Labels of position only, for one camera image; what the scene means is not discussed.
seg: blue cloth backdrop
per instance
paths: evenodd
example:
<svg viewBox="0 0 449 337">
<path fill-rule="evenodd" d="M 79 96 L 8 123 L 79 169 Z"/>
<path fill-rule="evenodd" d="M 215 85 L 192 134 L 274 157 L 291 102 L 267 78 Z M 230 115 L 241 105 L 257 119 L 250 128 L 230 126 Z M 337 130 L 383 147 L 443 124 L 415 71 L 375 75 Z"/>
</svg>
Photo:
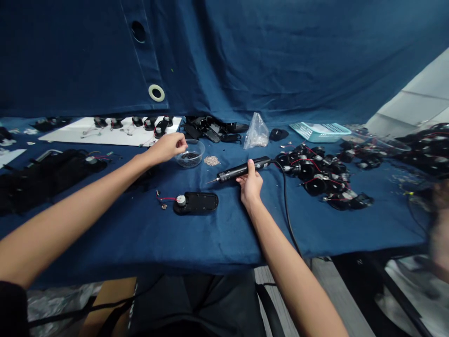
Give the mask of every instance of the blue cloth backdrop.
<svg viewBox="0 0 449 337">
<path fill-rule="evenodd" d="M 447 0 L 4 0 L 0 115 L 360 123 L 449 46 L 448 31 Z"/>
</svg>

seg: glass bowl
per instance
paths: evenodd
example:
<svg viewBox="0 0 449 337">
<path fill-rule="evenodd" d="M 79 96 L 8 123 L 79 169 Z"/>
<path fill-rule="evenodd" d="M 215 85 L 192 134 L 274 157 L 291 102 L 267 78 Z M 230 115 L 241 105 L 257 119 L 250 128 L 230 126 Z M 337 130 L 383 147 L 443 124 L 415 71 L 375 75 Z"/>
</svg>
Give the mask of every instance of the glass bowl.
<svg viewBox="0 0 449 337">
<path fill-rule="evenodd" d="M 175 159 L 182 167 L 195 167 L 203 160 L 206 147 L 199 140 L 187 139 L 186 142 L 188 145 L 187 151 L 177 155 Z"/>
</svg>

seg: black sleeve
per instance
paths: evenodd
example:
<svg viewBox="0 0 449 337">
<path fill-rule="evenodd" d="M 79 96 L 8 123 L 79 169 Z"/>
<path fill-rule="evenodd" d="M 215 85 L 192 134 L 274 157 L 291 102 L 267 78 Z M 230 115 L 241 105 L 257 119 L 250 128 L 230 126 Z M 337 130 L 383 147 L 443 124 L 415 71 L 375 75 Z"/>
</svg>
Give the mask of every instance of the black sleeve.
<svg viewBox="0 0 449 337">
<path fill-rule="evenodd" d="M 0 281 L 0 336 L 29 336 L 27 305 L 25 289 Z"/>
</svg>

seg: forearm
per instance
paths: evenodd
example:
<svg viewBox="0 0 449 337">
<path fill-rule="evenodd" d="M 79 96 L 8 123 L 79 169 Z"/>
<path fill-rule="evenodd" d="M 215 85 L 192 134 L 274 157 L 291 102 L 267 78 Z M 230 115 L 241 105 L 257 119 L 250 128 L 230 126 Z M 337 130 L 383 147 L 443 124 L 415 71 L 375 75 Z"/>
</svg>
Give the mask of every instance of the forearm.
<svg viewBox="0 0 449 337">
<path fill-rule="evenodd" d="M 332 302 L 259 200 L 248 208 L 265 259 L 300 334 L 347 336 Z"/>
<path fill-rule="evenodd" d="M 36 215 L 0 241 L 0 279 L 29 287 L 149 168 L 139 156 Z"/>
<path fill-rule="evenodd" d="M 431 255 L 435 275 L 449 283 L 449 209 L 440 210 L 431 233 Z"/>
</svg>

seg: white board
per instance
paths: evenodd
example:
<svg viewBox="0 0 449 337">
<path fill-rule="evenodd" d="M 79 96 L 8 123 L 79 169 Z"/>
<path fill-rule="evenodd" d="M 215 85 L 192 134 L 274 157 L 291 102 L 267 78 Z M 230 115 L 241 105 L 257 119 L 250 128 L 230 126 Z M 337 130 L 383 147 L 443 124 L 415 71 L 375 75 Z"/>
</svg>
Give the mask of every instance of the white board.
<svg viewBox="0 0 449 337">
<path fill-rule="evenodd" d="M 161 121 L 163 116 L 159 116 L 156 125 Z M 181 124 L 181 117 L 173 117 L 173 126 L 166 129 L 166 133 L 176 132 Z M 153 131 L 146 131 L 143 126 L 135 127 L 132 125 L 132 118 L 128 117 L 122 121 L 123 128 L 112 129 L 111 121 L 106 119 L 108 126 L 101 129 L 94 125 L 93 117 L 85 117 L 79 121 L 66 125 L 56 131 L 50 132 L 39 140 L 59 141 L 65 143 L 88 143 L 88 144 L 112 144 L 112 145 L 130 145 L 148 147 L 154 144 L 157 139 L 154 137 Z"/>
</svg>

